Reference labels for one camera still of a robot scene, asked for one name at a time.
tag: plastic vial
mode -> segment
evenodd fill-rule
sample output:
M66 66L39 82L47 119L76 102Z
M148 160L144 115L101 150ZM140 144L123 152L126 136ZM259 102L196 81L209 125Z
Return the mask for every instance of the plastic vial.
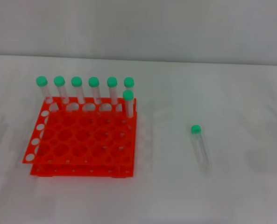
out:
M202 171L208 171L210 168L210 160L200 125L193 125L191 127L191 140L200 169Z
M95 104L101 104L101 95L100 95L100 90L99 90L99 80L97 77L91 77L88 80L88 84L92 89L92 97L95 102Z
M79 104L84 104L84 94L82 89L82 80L80 77L73 77L71 80L72 86L75 87L76 96Z
M67 90L65 89L65 80L62 76L56 76L54 78L54 84L57 86L60 97L62 98L63 104L69 103L69 97L67 94Z
M126 90L131 90L134 93L134 79L131 77L127 77L124 79L124 86Z
M132 118L134 116L133 104L134 95L131 90L125 90L123 92L123 98L125 100L126 116L127 118Z
M118 94L116 92L116 86L118 85L118 81L115 77L110 77L107 80L107 86L109 88L109 95L111 98L111 104L116 105L118 104Z
M53 102L53 99L48 88L48 81L46 77L39 76L38 78L36 78L36 84L41 88L45 102L47 104L51 104Z

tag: rack hole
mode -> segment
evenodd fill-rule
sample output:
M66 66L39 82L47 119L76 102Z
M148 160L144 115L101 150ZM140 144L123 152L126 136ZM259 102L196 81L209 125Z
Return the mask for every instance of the rack hole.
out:
M38 138L35 138L35 139L33 139L33 140L31 141L31 144L32 144L33 146L36 146L37 144L39 144L39 142L40 142L40 140L39 140Z
M25 157L26 161L28 161L28 162L33 161L34 158L35 158L35 155L32 154L32 153L28 154L28 155Z
M82 107L82 110L83 110L84 112L87 112L87 111L94 111L94 110L96 110L96 106L95 106L95 104L92 104L92 103L85 104L85 105Z
M111 111L112 106L110 104L101 104L99 111Z
M48 115L49 115L49 111L43 111L41 113L41 116L43 116L43 117L47 117Z
M70 103L66 106L66 111L72 112L79 110L79 105L77 103Z
M59 107L58 107L57 103L52 103L52 104L50 104L50 106L49 106L49 111L51 111L51 112L56 112L56 111L58 111L58 110L59 110Z
M121 111L122 111L122 106L121 106L121 104L118 104L118 105L115 107L115 111L116 111L116 112L121 112Z

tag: white surface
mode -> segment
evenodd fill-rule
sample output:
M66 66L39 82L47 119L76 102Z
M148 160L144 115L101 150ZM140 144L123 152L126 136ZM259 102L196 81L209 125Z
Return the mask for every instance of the white surface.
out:
M108 77L119 96L135 79L134 178L29 175L21 161L43 101L39 75L62 75L72 96L75 75L97 76L102 96ZM198 168L193 124L204 128L210 175ZM277 224L277 67L0 56L0 224L50 223Z
M0 54L277 64L277 0L0 0Z

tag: clear plastic tube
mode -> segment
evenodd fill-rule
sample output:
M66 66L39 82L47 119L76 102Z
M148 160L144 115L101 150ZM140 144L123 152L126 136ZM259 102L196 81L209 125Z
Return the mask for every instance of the clear plastic tube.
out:
M91 88L92 88L92 97L93 97L95 104L101 104L102 100L101 100L99 87L91 87Z
M65 86L58 86L57 87L60 97L62 98L62 102L64 104L69 103L69 97L67 94L67 90L65 89Z
M75 91L76 91L78 103L84 104L85 100L84 100L84 93L83 93L82 86L75 87Z
M127 116L127 118L132 118L134 115L133 104L134 104L133 100L126 101L126 116Z
M111 98L111 104L112 105L118 104L118 94L116 92L116 87L109 87L109 95Z
M191 140L199 168L202 171L208 172L211 166L210 158L206 149L204 134L202 133L201 127L199 125L194 125L191 127Z
M44 100L47 104L51 104L53 102L53 98L50 94L50 91L49 91L49 88L48 88L48 85L45 85L45 86L40 86L41 88L41 91L42 91L42 95L44 97Z

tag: circular hole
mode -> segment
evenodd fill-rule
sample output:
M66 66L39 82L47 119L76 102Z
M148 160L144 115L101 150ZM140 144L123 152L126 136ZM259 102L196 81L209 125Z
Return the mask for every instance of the circular hole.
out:
M62 130L62 131L58 134L58 138L59 138L61 141L66 141L66 140L68 140L71 136L72 136L72 132L69 131L68 129L64 129L64 130Z
M43 130L44 128L45 128L45 125L44 125L44 124L39 124L39 125L36 126L36 129L37 129L38 131L41 131L41 130Z
M121 146L121 145L114 146L110 153L114 157L121 157L122 155L125 154L125 148L124 146Z
M106 152L106 146L97 145L95 148L93 148L92 155L94 157L101 157L105 154L105 152Z
M41 133L40 133L40 139L42 139L43 134L44 134L44 131L41 131Z
M78 145L73 148L73 155L76 157L81 157L87 152L87 148L84 145Z
M121 104L118 104L118 105L115 107L115 111L117 111L117 112L121 112L121 111L122 111L122 106L121 106Z
M44 156L44 155L46 155L49 152L49 149L50 149L49 145L47 145L47 144L40 144L36 154L38 156Z
M84 106L82 107L82 110L83 110L84 112L87 112L87 111L94 111L94 110L96 110L96 106L95 106L95 104L92 104L92 103L84 104Z
M46 158L45 158L45 160L46 160L47 162L52 162L52 161L53 161L53 156L52 156L52 155L47 155Z
M58 122L58 118L55 115L50 115L45 119L45 121L48 119L48 126L53 126Z
M51 144L52 146L56 145L56 144L57 144L57 140L56 140L56 139L52 139L52 140L50 141L50 144Z
M35 158L35 155L30 153L25 157L25 160L30 162L30 161L33 161L34 158Z
M79 105L77 103L70 103L66 106L66 111L72 112L79 110Z
M66 116L63 120L64 126L71 126L74 123L75 123L75 118L73 118L72 116Z
M49 117L46 117L46 118L45 118L45 120L44 120L44 124L47 124L47 122L48 122L48 118L49 118Z
M43 116L43 117L47 117L47 116L48 116L48 114L49 114L49 111L43 111L43 112L41 113L41 116Z
M32 144L33 146L35 146L35 145L39 144L39 142L40 142L40 140L39 140L38 138L35 138L35 139L33 139L33 140L31 141L31 144Z
M51 129L45 129L43 131L43 135L41 137L41 139L43 140L49 140L54 136L54 131L52 131Z
M58 107L57 103L52 103L52 104L50 104L50 106L49 106L49 111L51 111L51 112L56 112L56 111L58 111L58 110L59 110L59 107Z
M126 137L126 134L124 132L115 131L113 133L113 139L116 141L121 141L121 140L125 139L125 137Z
M111 123L110 119L104 118L104 117L100 117L100 118L98 118L98 120L97 120L97 124L98 124L99 126L105 126L105 125L108 125L108 124L110 124L110 123Z
M39 149L39 146L36 146L35 148L35 154L37 154L37 150Z
M87 130L80 130L76 133L76 138L79 141L84 141L85 139L89 138L90 136L91 136L91 134Z
M56 146L53 150L54 155L61 157L65 154L67 154L69 151L69 147L66 146L65 144L59 144L58 146Z
M124 118L116 118L115 125L124 126L127 124L127 121Z
M111 111L112 107L110 104L101 104L99 111Z
M109 133L106 131L99 130L95 133L95 139L97 141L104 141L109 136Z
M93 124L93 119L89 117L82 117L79 119L81 126L87 126Z

